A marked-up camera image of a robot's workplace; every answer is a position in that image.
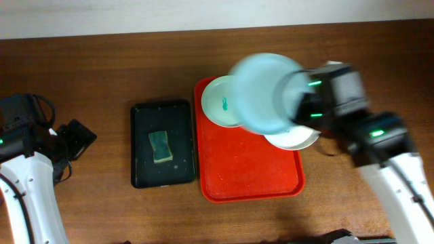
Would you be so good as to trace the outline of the white plate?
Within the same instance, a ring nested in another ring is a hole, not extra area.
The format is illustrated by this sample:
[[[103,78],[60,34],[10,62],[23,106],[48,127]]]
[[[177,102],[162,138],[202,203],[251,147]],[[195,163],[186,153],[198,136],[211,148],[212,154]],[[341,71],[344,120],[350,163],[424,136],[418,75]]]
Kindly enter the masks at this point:
[[[273,146],[284,150],[302,150],[312,145],[320,132],[309,127],[297,125],[282,134],[264,135]]]

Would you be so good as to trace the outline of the light blue plate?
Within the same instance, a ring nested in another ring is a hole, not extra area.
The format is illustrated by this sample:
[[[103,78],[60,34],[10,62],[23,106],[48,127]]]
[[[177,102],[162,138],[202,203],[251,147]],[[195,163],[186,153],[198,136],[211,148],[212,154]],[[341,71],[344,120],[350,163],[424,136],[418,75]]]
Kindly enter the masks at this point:
[[[248,56],[230,75],[229,104],[241,124],[255,134],[280,134],[294,127],[303,96],[315,92],[304,68],[279,54]]]

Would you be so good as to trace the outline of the green yellow sponge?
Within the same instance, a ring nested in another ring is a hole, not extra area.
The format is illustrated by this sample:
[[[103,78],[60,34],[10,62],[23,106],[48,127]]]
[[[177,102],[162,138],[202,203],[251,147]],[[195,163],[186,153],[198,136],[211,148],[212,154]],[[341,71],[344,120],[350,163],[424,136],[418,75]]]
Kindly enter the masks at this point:
[[[154,163],[163,163],[173,159],[166,131],[155,131],[150,133],[149,140],[153,149]]]

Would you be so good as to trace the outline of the pale green plate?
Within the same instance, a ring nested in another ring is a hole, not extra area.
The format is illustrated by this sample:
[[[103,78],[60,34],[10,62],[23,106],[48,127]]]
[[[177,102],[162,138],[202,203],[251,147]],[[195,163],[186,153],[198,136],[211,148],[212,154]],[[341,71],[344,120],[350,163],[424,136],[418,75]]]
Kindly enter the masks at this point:
[[[239,127],[230,98],[232,76],[222,76],[206,85],[201,96],[201,107],[206,117],[221,127]]]

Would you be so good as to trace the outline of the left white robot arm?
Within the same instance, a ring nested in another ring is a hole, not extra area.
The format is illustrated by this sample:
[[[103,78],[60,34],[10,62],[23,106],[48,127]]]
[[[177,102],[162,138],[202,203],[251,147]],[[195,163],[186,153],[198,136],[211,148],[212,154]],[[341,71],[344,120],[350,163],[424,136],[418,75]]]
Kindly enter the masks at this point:
[[[1,100],[1,193],[15,243],[68,243],[56,201],[55,185],[95,141],[77,120],[53,129],[36,94]]]

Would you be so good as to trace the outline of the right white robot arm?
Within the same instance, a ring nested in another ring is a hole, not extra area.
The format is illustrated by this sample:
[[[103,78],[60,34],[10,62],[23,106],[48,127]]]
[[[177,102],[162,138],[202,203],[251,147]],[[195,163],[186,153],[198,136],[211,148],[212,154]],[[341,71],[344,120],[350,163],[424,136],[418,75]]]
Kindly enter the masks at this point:
[[[357,69],[327,64],[305,71],[305,93],[292,121],[329,134],[350,155],[385,210],[397,243],[433,242],[433,195],[403,119],[373,113]]]

